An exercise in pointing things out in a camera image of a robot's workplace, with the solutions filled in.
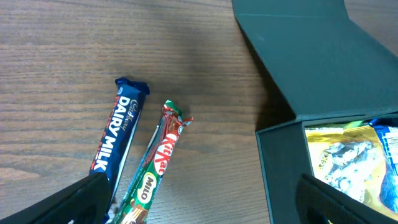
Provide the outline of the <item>blue Oreo cookie pack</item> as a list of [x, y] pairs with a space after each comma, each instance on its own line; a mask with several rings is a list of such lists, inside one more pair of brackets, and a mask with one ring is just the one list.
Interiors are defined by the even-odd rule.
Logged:
[[389, 210], [397, 213], [397, 119], [376, 118], [369, 125], [375, 130], [387, 160], [380, 200]]

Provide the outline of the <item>dark blue chocolate bar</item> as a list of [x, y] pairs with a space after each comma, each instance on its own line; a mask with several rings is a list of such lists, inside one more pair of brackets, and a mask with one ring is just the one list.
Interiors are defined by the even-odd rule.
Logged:
[[145, 98], [150, 94], [145, 82], [122, 77], [116, 79], [115, 84], [118, 92], [89, 171], [90, 175], [106, 174], [111, 200], [116, 194]]

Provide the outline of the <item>yellow snack bag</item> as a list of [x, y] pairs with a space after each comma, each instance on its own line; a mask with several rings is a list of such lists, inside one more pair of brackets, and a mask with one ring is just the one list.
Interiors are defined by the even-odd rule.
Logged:
[[307, 127], [313, 174], [324, 183], [373, 210], [397, 219], [380, 200], [386, 156], [370, 122]]

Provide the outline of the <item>green red chocolate bar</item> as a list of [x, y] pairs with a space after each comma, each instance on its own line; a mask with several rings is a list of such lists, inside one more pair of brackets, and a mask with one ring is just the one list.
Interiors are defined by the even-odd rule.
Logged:
[[184, 129], [193, 122], [171, 100], [162, 107], [162, 116], [138, 170], [112, 219], [113, 224], [144, 223], [164, 177], [175, 145]]

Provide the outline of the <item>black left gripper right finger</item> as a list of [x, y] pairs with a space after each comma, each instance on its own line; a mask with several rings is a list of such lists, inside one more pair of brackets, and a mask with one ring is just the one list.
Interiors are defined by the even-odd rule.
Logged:
[[308, 174], [298, 180], [295, 204], [303, 224], [397, 224]]

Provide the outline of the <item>black gift box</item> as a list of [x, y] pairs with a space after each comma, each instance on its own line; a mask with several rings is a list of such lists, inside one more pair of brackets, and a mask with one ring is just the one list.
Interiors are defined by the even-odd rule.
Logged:
[[305, 128], [397, 119], [397, 57], [344, 1], [234, 1], [233, 11], [293, 114], [256, 133], [269, 218], [301, 223], [297, 184], [314, 176]]

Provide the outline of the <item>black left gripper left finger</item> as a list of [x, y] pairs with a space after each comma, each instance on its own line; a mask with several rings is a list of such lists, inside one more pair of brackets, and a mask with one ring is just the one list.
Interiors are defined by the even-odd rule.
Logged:
[[107, 176], [99, 172], [3, 218], [1, 224], [103, 223], [110, 197]]

